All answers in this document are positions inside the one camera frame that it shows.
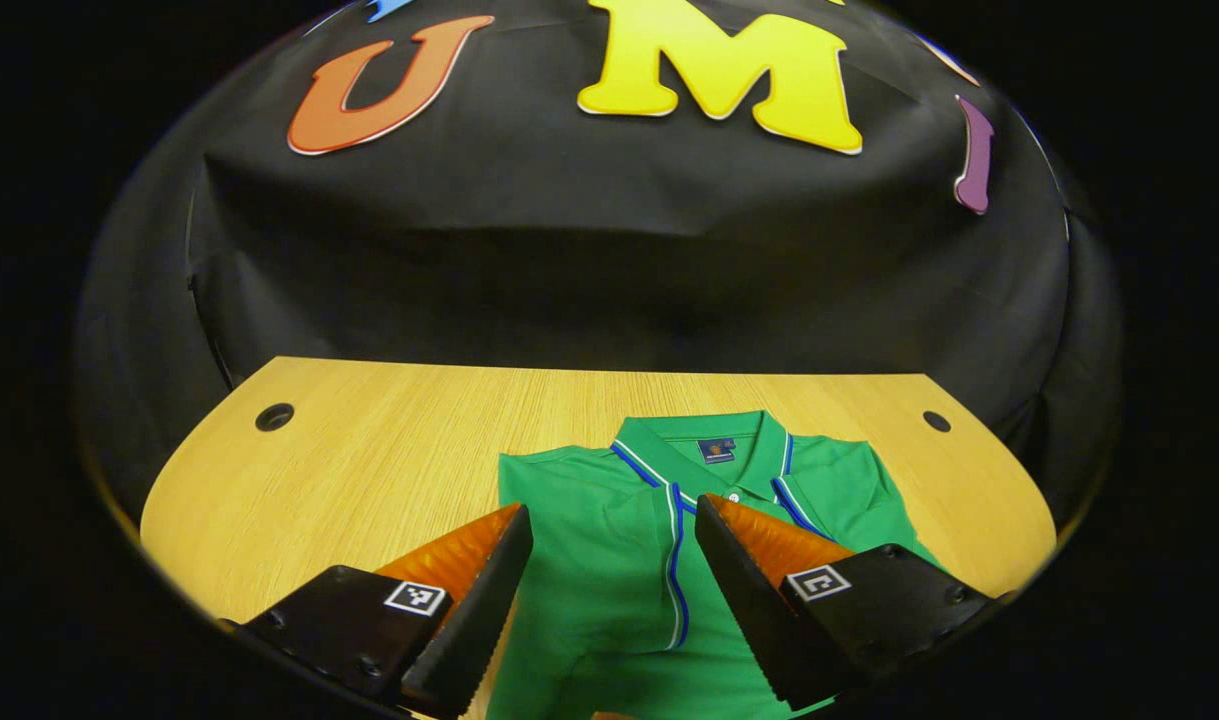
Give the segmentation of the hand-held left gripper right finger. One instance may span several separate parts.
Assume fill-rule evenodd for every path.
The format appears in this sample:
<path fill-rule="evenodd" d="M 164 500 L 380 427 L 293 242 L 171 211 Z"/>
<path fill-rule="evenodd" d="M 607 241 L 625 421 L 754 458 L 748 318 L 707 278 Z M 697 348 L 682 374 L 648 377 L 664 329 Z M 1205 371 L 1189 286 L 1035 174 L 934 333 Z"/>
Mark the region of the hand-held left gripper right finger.
<path fill-rule="evenodd" d="M 719 495 L 695 534 L 761 674 L 795 711 L 852 705 L 915 672 L 1011 601 L 911 546 L 859 549 Z"/>

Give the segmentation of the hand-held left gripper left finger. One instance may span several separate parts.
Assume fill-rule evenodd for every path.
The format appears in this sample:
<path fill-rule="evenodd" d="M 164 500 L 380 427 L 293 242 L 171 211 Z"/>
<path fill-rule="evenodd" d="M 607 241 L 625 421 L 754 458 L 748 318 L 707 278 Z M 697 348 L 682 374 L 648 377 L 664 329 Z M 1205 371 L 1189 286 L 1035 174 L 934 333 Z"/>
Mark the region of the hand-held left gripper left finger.
<path fill-rule="evenodd" d="M 325 568 L 240 641 L 382 718 L 463 718 L 484 683 L 533 547 L 510 503 L 375 570 Z"/>

